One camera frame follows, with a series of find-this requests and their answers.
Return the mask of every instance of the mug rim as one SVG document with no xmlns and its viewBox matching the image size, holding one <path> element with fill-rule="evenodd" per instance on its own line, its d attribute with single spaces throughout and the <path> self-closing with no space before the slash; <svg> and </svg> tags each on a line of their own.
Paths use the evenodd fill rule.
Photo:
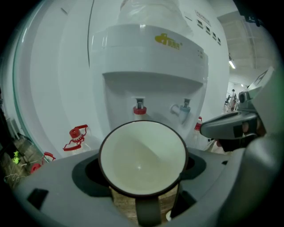
<svg viewBox="0 0 284 227">
<path fill-rule="evenodd" d="M 167 128 L 169 128 L 170 130 L 172 130 L 174 133 L 176 133 L 176 135 L 180 138 L 184 148 L 185 148 L 185 164 L 184 164 L 184 167 L 182 169 L 181 172 L 185 171 L 186 170 L 186 167 L 187 167 L 187 164 L 188 164 L 188 157 L 189 157 L 189 154 L 188 154 L 188 150 L 187 150 L 187 147 L 186 147 L 186 144 L 184 142 L 184 140 L 182 139 L 182 137 L 175 131 L 173 130 L 171 127 L 165 125 L 165 124 L 162 124 L 160 122 L 156 122 L 156 121 L 148 121 L 148 120 L 139 120 L 139 121 L 130 121 L 130 122 L 127 122 L 123 125 L 120 125 L 118 126 L 117 128 L 115 128 L 114 130 L 112 130 L 110 133 L 108 133 L 108 135 L 106 136 L 106 138 L 103 140 L 100 148 L 99 148 L 99 158 L 98 158 L 98 161 L 99 161 L 99 167 L 101 169 L 101 172 L 104 176 L 104 178 L 107 180 L 107 182 L 110 184 L 110 186 L 116 190 L 117 192 L 119 192 L 120 194 L 124 195 L 124 196 L 128 196 L 128 197 L 131 197 L 131 198 L 145 198 L 145 197 L 155 197 L 155 196 L 160 196 L 162 194 L 165 194 L 167 193 L 168 191 L 170 191 L 171 189 L 173 189 L 179 182 L 179 177 L 168 187 L 166 187 L 165 189 L 159 191 L 159 192 L 155 192 L 155 193 L 152 193 L 152 194 L 147 194 L 147 195 L 137 195 L 137 194 L 132 194 L 132 193 L 129 193 L 129 192 L 125 192 L 123 191 L 122 189 L 119 189 L 118 187 L 116 187 L 109 179 L 108 177 L 106 176 L 105 172 L 103 171 L 103 167 L 102 167 L 102 163 L 101 163 L 101 154 L 102 154 L 102 150 L 103 150 L 103 146 L 106 142 L 106 140 L 108 139 L 108 137 L 114 132 L 116 131 L 117 129 L 127 125 L 127 124 L 130 124 L 130 123 L 134 123 L 134 122 L 140 122 L 140 121 L 146 121 L 146 122 L 153 122 L 153 123 L 158 123 L 158 124 L 161 124 Z"/>
</svg>

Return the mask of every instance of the ceiling light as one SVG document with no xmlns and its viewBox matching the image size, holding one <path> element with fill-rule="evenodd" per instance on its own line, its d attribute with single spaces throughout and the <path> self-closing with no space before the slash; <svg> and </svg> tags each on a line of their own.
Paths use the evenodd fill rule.
<svg viewBox="0 0 284 227">
<path fill-rule="evenodd" d="M 230 63 L 230 65 L 231 65 L 231 67 L 232 67 L 233 69 L 236 68 L 236 67 L 234 66 L 234 64 L 232 63 L 232 61 L 229 61 L 229 63 Z"/>
</svg>

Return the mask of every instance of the person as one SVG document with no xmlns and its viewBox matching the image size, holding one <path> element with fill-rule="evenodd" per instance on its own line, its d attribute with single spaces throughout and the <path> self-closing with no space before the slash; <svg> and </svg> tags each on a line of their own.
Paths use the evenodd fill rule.
<svg viewBox="0 0 284 227">
<path fill-rule="evenodd" d="M 230 100 L 230 103 L 228 104 L 228 109 L 230 110 L 229 112 L 231 112 L 231 109 L 234 105 L 234 101 L 235 101 L 235 89 L 232 90 L 233 94 L 231 96 L 231 100 Z"/>
<path fill-rule="evenodd" d="M 235 96 L 233 97 L 234 101 L 233 101 L 233 105 L 231 108 L 231 112 L 233 112 L 237 106 L 237 95 L 235 94 Z"/>
<path fill-rule="evenodd" d="M 3 155 L 4 152 L 6 152 L 11 158 L 13 158 L 14 152 L 17 150 L 17 148 L 15 147 L 12 141 L 12 137 L 9 133 L 6 117 L 2 110 L 2 105 L 3 105 L 3 99 L 0 88 L 0 130 L 1 130 L 0 144 L 3 147 L 2 150 L 0 150 L 0 157 Z"/>
</svg>

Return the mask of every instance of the water dispenser spout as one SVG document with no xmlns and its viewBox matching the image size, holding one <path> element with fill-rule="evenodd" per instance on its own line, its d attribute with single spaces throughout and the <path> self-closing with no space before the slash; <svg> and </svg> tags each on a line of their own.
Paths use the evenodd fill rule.
<svg viewBox="0 0 284 227">
<path fill-rule="evenodd" d="M 178 116 L 179 122 L 181 124 L 183 124 L 186 121 L 188 114 L 190 112 L 189 102 L 190 99 L 185 98 L 184 104 L 182 106 L 174 104 L 170 108 L 171 113 L 176 114 Z"/>
<path fill-rule="evenodd" d="M 136 105 L 133 107 L 134 120 L 141 121 L 146 120 L 147 108 L 144 106 L 143 98 L 136 98 Z"/>
</svg>

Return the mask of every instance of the mug handle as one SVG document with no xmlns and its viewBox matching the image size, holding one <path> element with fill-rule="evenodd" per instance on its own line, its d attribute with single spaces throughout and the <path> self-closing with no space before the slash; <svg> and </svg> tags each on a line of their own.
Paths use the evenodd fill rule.
<svg viewBox="0 0 284 227">
<path fill-rule="evenodd" d="M 159 198 L 135 199 L 138 224 L 153 227 L 162 223 Z"/>
</svg>

